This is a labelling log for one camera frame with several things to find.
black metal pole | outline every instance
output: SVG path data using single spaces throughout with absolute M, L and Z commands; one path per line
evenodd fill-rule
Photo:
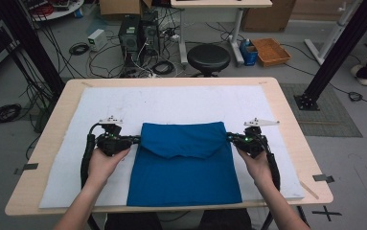
M 333 78 L 345 58 L 367 31 L 367 0 L 362 1 L 340 38 L 335 42 L 323 65 L 303 95 L 295 96 L 299 109 L 313 110 L 320 94 Z
M 17 1 L 20 0 L 0 0 L 1 16 L 13 37 L 19 41 L 42 78 L 46 81 L 53 93 L 53 101 L 55 102 L 58 100 L 65 84 L 32 29 L 25 16 L 24 9 Z

human hand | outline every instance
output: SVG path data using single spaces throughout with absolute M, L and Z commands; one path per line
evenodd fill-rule
M 122 150 L 113 156 L 107 156 L 100 149 L 94 149 L 88 167 L 88 179 L 105 185 L 108 177 L 112 175 L 129 150 Z
M 245 162 L 246 168 L 254 179 L 255 185 L 259 186 L 264 182 L 272 182 L 272 174 L 270 172 L 265 151 L 261 152 L 255 158 L 250 157 L 248 153 L 239 148 L 237 148 L 237 151 Z

forearm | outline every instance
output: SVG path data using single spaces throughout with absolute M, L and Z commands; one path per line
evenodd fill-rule
M 105 183 L 88 180 L 55 229 L 83 229 Z
M 309 229 L 288 205 L 287 201 L 273 185 L 273 182 L 265 181 L 257 184 L 257 187 L 264 197 L 279 229 Z

white desk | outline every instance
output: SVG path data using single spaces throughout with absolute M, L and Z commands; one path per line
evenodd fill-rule
M 187 14 L 192 10 L 201 10 L 194 11 L 193 14 L 196 14 L 197 17 L 201 17 L 202 19 L 207 21 L 209 13 L 215 11 L 216 9 L 225 9 L 225 11 L 221 11 L 221 17 L 218 18 L 218 22 L 223 22 L 225 18 L 223 14 L 226 14 L 227 9 L 237 9 L 237 13 L 230 21 L 235 21 L 235 29 L 234 33 L 229 36 L 229 42 L 232 50 L 234 51 L 234 55 L 236 58 L 237 66 L 243 65 L 243 58 L 237 43 L 237 36 L 240 30 L 242 13 L 244 8 L 266 8 L 271 7 L 272 2 L 270 0 L 194 0 L 194 1 L 171 1 L 172 6 L 175 8 L 182 9 L 180 11 L 180 40 L 179 40 L 179 50 L 180 50 L 180 61 L 183 65 L 187 65 L 187 52 L 186 52 L 186 44 L 184 39 L 184 23 L 187 20 Z

cardboard box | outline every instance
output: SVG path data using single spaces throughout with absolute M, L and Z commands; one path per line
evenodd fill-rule
M 152 0 L 100 0 L 102 15 L 108 14 L 141 14 L 150 8 Z
M 344 2 L 350 4 L 353 0 L 297 0 L 291 19 L 337 21 L 344 12 L 339 10 Z
M 283 32 L 296 0 L 271 0 L 270 8 L 251 8 L 245 13 L 241 27 L 245 32 Z

